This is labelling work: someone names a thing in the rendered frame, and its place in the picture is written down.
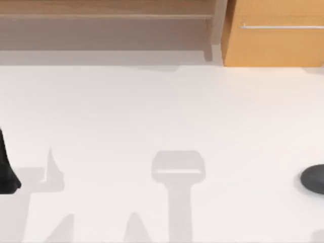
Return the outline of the brown wooden open shelf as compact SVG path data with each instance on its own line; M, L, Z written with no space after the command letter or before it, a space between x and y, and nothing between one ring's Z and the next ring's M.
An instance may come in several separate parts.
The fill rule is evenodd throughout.
M228 0L0 0L1 51L181 52L212 57Z

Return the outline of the light wooden cupboard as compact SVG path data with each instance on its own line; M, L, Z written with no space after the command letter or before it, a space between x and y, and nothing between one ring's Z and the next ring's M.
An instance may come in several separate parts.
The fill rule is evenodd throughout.
M324 26L324 0L228 0L221 39L227 67L324 66L324 30L243 24Z

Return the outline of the dark grey round coaster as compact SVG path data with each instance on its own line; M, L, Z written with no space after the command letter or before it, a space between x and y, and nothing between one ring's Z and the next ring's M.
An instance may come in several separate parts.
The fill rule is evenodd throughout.
M301 173L300 181L307 190L324 195L324 164L306 168Z

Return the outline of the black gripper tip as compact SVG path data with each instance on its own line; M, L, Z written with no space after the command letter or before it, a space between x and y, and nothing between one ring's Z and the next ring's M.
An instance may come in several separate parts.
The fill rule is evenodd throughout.
M0 128L0 194L14 194L22 186L21 181L13 171Z

